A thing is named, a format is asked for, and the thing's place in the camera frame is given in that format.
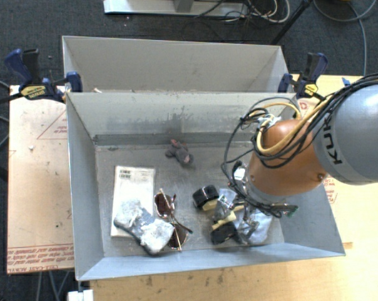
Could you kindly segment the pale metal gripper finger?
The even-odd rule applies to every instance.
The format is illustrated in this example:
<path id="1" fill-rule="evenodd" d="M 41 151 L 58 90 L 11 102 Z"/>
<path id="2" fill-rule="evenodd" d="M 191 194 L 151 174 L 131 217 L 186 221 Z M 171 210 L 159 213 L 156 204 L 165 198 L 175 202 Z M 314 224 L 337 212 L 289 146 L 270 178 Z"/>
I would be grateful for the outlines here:
<path id="1" fill-rule="evenodd" d="M 239 223 L 239 232 L 242 235 L 252 235 L 259 227 L 260 222 L 248 216 L 243 216 Z"/>
<path id="2" fill-rule="evenodd" d="M 214 219 L 225 219 L 227 218 L 231 212 L 234 210 L 236 206 L 239 205 L 238 200 L 234 199 L 233 201 L 230 201 L 225 196 L 219 196 L 217 199 L 217 204 L 214 210 Z"/>

